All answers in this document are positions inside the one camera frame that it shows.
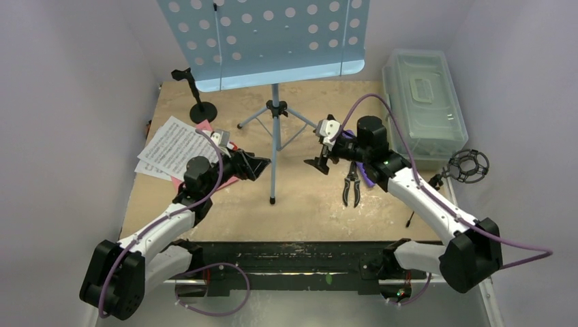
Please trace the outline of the purple microphone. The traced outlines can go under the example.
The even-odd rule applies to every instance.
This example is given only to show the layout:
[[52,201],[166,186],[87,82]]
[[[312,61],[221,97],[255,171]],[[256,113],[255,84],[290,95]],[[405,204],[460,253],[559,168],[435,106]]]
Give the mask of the purple microphone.
[[[346,138],[352,138],[355,137],[354,132],[350,129],[347,129],[343,132],[344,137]],[[364,180],[365,184],[369,187],[369,188],[373,188],[376,184],[374,182],[372,182],[369,177],[366,174],[366,171],[363,167],[363,164],[361,162],[356,161],[355,162],[356,166],[357,166],[357,170],[359,171],[359,174],[361,175],[361,178]]]

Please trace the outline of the pink sheet music page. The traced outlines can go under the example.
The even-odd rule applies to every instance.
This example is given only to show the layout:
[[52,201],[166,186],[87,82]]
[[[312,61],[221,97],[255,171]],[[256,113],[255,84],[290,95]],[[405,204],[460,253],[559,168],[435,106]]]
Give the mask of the pink sheet music page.
[[[213,128],[211,127],[210,123],[207,120],[202,121],[201,123],[197,124],[196,126],[198,129],[201,129],[202,131],[204,131],[206,134],[209,134],[209,132],[213,131]],[[172,185],[174,187],[174,189],[177,191],[179,188],[179,185],[183,182],[182,180],[179,180],[175,177],[171,177],[172,178]],[[237,177],[231,177],[229,178],[227,181],[225,181],[223,184],[221,184],[217,190],[221,190],[224,189],[226,187],[228,187],[229,185],[236,183],[239,179]]]

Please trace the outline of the black round base mic stand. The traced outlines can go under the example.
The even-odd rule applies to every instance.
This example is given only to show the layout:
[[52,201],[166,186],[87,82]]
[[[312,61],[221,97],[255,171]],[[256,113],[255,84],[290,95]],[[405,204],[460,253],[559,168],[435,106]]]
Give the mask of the black round base mic stand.
[[189,111],[189,117],[195,124],[203,121],[213,122],[217,117],[217,108],[211,102],[204,102],[200,98],[200,91],[196,85],[196,80],[191,72],[191,68],[185,70],[175,69],[171,71],[171,76],[176,81],[185,80],[190,88],[190,91],[195,99],[195,104]]

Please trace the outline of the light blue music stand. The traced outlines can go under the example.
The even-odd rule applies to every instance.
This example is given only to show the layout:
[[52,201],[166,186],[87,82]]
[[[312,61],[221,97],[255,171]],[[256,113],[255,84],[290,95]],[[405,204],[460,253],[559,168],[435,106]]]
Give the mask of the light blue music stand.
[[365,65],[368,1],[160,1],[158,3],[202,92],[270,85],[265,110],[294,114],[279,98],[284,82],[359,73]]

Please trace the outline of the black shock mount tripod stand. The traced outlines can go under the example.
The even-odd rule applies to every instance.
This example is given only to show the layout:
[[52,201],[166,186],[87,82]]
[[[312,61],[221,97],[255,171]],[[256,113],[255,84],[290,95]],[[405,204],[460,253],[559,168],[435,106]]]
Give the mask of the black shock mount tripod stand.
[[444,179],[464,184],[477,183],[488,175],[489,167],[490,161],[486,154],[475,149],[463,149],[454,153],[441,173],[431,177],[428,184],[439,191],[444,185]]

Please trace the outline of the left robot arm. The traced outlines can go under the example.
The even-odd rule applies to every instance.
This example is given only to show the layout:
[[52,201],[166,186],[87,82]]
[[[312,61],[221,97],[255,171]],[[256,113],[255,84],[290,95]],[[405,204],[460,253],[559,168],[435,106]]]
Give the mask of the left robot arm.
[[204,263],[199,246],[179,235],[207,216],[212,193],[226,181],[255,181],[270,163],[242,149],[218,155],[215,163],[202,156],[190,159],[177,195],[159,217],[130,236],[96,246],[80,288],[81,301],[97,308],[101,318],[126,320],[166,280],[201,273],[207,279],[213,265]]

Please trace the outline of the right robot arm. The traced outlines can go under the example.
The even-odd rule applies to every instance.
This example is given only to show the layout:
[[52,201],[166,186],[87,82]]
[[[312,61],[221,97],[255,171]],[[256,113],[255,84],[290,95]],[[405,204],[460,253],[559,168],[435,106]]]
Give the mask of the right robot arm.
[[344,136],[333,115],[315,128],[322,150],[306,160],[323,174],[328,161],[361,163],[368,178],[383,191],[401,200],[437,234],[439,245],[401,239],[384,250],[381,274],[399,277],[420,270],[444,278],[459,293],[466,293],[503,266],[498,225],[490,218],[479,220],[441,196],[414,170],[412,164],[392,151],[381,119],[364,116],[355,136]]

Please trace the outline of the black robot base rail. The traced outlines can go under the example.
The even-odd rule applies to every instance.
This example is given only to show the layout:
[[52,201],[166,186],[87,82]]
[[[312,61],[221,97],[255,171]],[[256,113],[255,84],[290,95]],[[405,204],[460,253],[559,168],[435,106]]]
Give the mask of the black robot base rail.
[[[349,242],[189,242],[189,268],[175,276],[181,284],[199,285],[207,296],[233,290],[334,291],[359,295],[407,295],[426,272],[393,267],[386,254],[390,241]],[[328,285],[325,275],[331,274]]]

